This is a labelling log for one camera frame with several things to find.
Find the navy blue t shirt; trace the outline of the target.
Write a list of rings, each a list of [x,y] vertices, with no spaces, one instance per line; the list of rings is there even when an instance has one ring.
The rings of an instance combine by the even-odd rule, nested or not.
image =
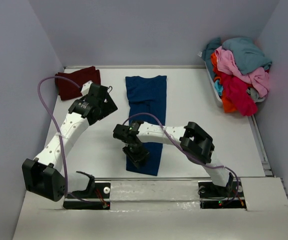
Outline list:
[[[149,113],[156,116],[165,125],[167,76],[158,75],[153,78],[141,76],[125,77],[127,99],[130,107],[129,116],[139,113]],[[136,168],[129,158],[126,158],[126,170],[129,172],[157,176],[161,162],[163,145],[160,143],[145,143],[150,155],[144,166]]]

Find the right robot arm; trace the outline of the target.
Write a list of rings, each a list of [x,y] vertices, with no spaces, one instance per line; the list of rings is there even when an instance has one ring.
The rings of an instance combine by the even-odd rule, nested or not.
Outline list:
[[[137,170],[159,158],[163,145],[172,145],[208,173],[211,186],[206,193],[223,198],[232,192],[233,174],[218,160],[212,137],[194,122],[190,121],[186,126],[166,127],[135,120],[130,125],[117,124],[113,137],[125,144],[122,150]]]

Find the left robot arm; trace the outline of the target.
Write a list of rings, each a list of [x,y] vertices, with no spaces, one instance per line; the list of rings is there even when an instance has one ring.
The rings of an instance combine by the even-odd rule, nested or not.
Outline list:
[[[118,108],[109,95],[111,87],[84,84],[82,97],[68,109],[62,125],[55,125],[57,133],[33,159],[26,159],[22,171],[27,191],[54,202],[72,196],[83,200],[95,190],[93,175],[77,171],[68,174],[66,157],[82,133]]]

